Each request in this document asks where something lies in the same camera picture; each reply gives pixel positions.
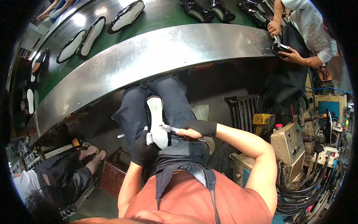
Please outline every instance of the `orange shirt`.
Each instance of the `orange shirt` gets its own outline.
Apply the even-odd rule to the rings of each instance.
[[[217,171],[214,173],[216,176],[215,200],[221,223],[271,223],[270,210],[256,191],[248,188],[242,189],[225,175]],[[133,198],[124,218],[130,218],[141,210],[156,209],[155,176],[153,176]],[[190,215],[207,224],[215,224],[215,212],[210,192],[185,171],[173,175],[163,193],[160,210]],[[108,223],[107,221],[102,218],[88,218],[73,223]]]

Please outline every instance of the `stainless steel edge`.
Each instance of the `stainless steel edge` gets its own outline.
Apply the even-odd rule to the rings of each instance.
[[[266,49],[270,43],[267,31],[232,24],[181,25],[132,37],[85,61],[57,84],[35,111],[36,138],[72,112],[128,84],[206,62],[274,56]]]
[[[81,8],[82,6],[84,6],[85,4],[87,4],[88,2],[93,1],[93,0],[81,0],[79,3],[71,6],[70,8],[68,8],[68,10],[66,12],[64,12],[48,29],[48,31],[45,33],[45,35],[41,38],[41,40],[39,41],[39,43],[36,45],[34,51],[31,53],[29,60],[31,60],[38,52],[38,50],[40,49],[40,47],[42,46],[42,44],[46,41],[46,39],[52,34],[52,32],[54,32],[56,30],[56,28],[58,26],[61,25],[62,22],[64,22],[68,17],[72,16],[73,14],[75,14],[77,12],[77,10],[79,8]]]

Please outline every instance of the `black glove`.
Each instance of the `black glove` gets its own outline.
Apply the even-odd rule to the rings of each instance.
[[[183,125],[182,129],[193,129],[199,132],[202,136],[215,136],[216,125],[218,123],[214,121],[206,120],[192,120]]]
[[[159,150],[155,147],[155,144],[151,143],[147,145],[147,133],[148,130],[144,130],[139,138],[134,141],[132,152],[130,152],[132,156],[131,161],[140,166],[148,165],[158,156]]]

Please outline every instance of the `blue cable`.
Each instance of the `blue cable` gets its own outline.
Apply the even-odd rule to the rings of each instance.
[[[334,90],[345,92],[345,93],[353,93],[353,92],[347,92],[347,91],[339,90],[339,89],[336,89],[336,88],[333,88],[333,87],[323,87],[323,88],[319,88],[319,89],[310,88],[308,86],[305,86],[305,87],[309,88],[309,89],[312,89],[312,90],[334,89]]]

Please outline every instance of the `white shirt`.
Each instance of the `white shirt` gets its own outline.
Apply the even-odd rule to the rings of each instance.
[[[289,21],[303,37],[310,51],[318,52],[322,64],[337,54],[337,43],[323,28],[321,13],[309,0],[281,0],[292,10]]]
[[[40,189],[39,180],[33,170],[23,171],[20,177],[13,179],[13,182],[23,203],[25,203],[25,199],[29,196],[31,191]]]

